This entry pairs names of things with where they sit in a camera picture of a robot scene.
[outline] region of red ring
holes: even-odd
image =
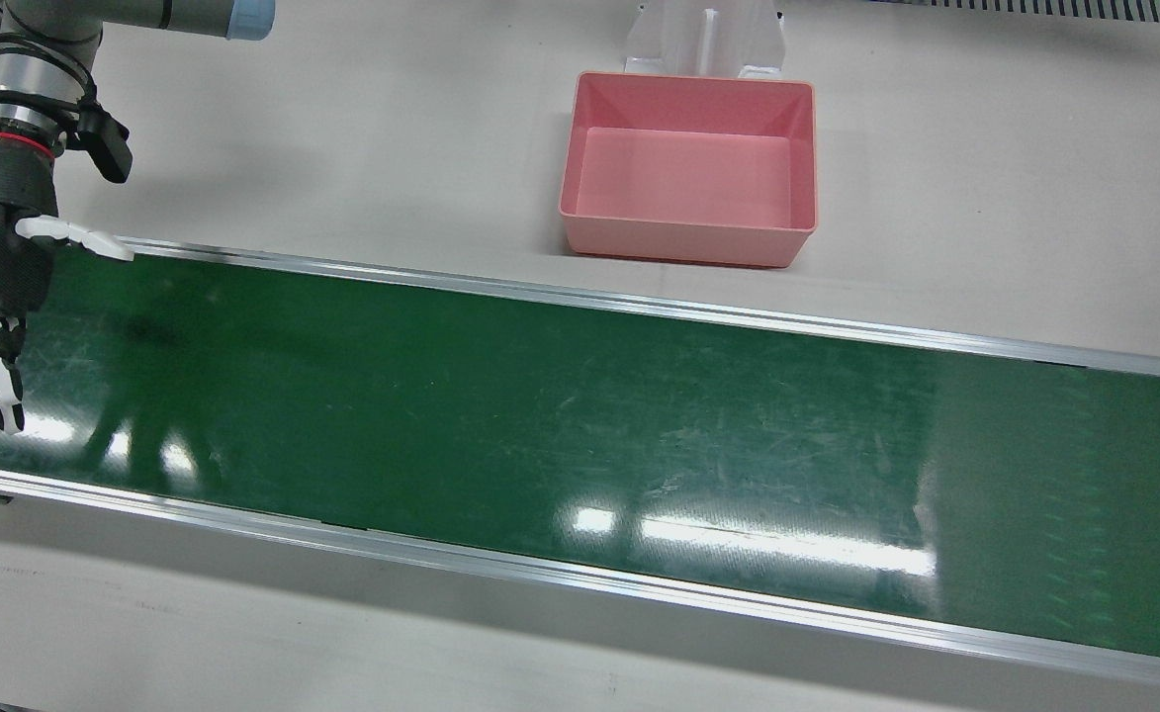
[[[20,140],[22,141],[22,144],[26,145],[32,145],[34,148],[37,148],[38,152],[43,153],[50,161],[56,161],[57,159],[56,154],[51,152],[51,148],[48,148],[46,145],[42,145],[37,140],[34,140],[32,138],[17,136],[15,133],[6,133],[6,131],[0,131],[0,138],[10,138],[13,140]]]

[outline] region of white table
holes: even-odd
[[[110,27],[97,78],[137,168],[113,186],[61,159],[61,211],[145,239],[1160,356],[1160,26],[786,3],[786,75],[819,92],[821,228],[791,269],[752,271],[566,250],[556,198],[573,82],[621,67],[633,6],[282,1],[263,44]],[[542,623],[575,594],[527,595],[529,609],[480,598],[477,581],[443,596],[421,573],[384,572],[19,501],[0,508],[0,698],[928,711],[976,690],[994,709],[1160,707],[1143,684],[847,639],[836,675],[681,659],[670,622],[651,626],[660,652],[594,646]],[[536,625],[494,623],[524,611]],[[809,645],[761,630],[747,654]],[[868,677],[893,668],[915,699]]]
[[[557,217],[575,77],[626,0],[281,3],[262,44],[110,27],[136,172],[64,215],[146,239],[1160,356],[1160,26],[788,8],[821,226],[788,270],[580,257]]]

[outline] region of white bracket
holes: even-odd
[[[647,0],[624,70],[652,75],[781,78],[786,36],[774,0]]]

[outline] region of metal grille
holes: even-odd
[[[914,5],[1160,23],[1160,0],[914,0]]]

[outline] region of green conveyor belt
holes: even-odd
[[[1160,379],[63,255],[0,467],[1160,655]]]

